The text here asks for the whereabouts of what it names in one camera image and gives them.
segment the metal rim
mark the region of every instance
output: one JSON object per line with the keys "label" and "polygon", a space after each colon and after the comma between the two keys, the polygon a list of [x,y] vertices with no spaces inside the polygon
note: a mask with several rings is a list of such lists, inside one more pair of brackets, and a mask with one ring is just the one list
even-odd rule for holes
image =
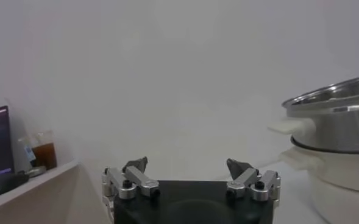
{"label": "metal rim", "polygon": [[343,108],[350,105],[359,105],[359,77],[319,88],[282,103],[289,110]]}
{"label": "metal rim", "polygon": [[320,148],[316,148],[316,147],[312,147],[309,145],[305,145],[303,143],[297,142],[297,140],[295,140],[295,138],[292,136],[290,137],[290,142],[297,146],[300,147],[302,149],[306,149],[306,150],[312,150],[312,151],[316,151],[316,152],[325,152],[325,153],[335,153],[335,154],[346,154],[346,155],[359,155],[359,151],[345,151],[345,150],[334,150],[334,149],[320,149]]}

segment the brown liquid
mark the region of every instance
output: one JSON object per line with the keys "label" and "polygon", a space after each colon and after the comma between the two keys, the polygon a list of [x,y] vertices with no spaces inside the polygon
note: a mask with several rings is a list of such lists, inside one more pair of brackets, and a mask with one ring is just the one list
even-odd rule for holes
{"label": "brown liquid", "polygon": [[40,145],[32,150],[36,157],[36,166],[45,166],[47,170],[57,167],[55,147],[53,143]]}

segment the white wall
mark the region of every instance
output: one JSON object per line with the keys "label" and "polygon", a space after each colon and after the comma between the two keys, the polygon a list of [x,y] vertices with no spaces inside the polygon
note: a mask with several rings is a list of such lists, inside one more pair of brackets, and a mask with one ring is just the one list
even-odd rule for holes
{"label": "white wall", "polygon": [[0,0],[0,105],[105,166],[210,180],[289,147],[297,94],[359,75],[359,0]]}

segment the pot handle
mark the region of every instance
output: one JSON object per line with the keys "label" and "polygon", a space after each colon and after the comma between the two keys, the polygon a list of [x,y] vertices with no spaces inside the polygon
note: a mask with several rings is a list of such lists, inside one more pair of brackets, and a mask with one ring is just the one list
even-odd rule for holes
{"label": "pot handle", "polygon": [[324,165],[322,159],[301,152],[296,146],[281,153],[279,158],[295,170],[313,170]]}
{"label": "pot handle", "polygon": [[270,125],[268,129],[283,135],[306,136],[316,131],[316,124],[310,118],[286,117],[280,122]]}

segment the white cooker base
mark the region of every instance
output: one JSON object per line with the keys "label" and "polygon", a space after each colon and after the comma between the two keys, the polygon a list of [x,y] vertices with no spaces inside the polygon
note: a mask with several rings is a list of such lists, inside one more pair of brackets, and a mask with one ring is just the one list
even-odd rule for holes
{"label": "white cooker base", "polygon": [[332,224],[359,223],[359,192],[350,191],[309,174],[312,199],[318,212]]}

